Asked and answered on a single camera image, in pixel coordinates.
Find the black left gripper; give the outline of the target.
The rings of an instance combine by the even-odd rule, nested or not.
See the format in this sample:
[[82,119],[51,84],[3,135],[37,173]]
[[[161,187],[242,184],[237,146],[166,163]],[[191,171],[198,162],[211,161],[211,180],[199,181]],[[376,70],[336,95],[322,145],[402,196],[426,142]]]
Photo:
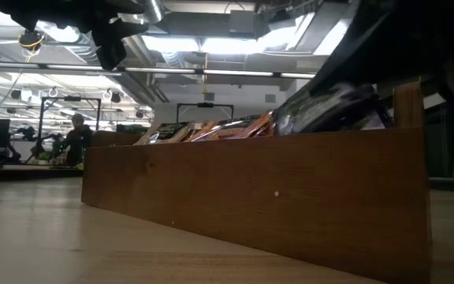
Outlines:
[[144,24],[123,21],[118,14],[142,14],[144,6],[137,1],[93,1],[89,24],[96,55],[104,70],[115,69],[126,57],[122,40],[147,30]]

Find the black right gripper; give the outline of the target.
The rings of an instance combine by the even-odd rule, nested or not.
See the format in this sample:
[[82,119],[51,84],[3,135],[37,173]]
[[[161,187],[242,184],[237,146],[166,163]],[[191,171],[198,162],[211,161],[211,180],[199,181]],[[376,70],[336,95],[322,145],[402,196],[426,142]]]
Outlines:
[[454,0],[361,1],[309,92],[425,74],[454,110]]

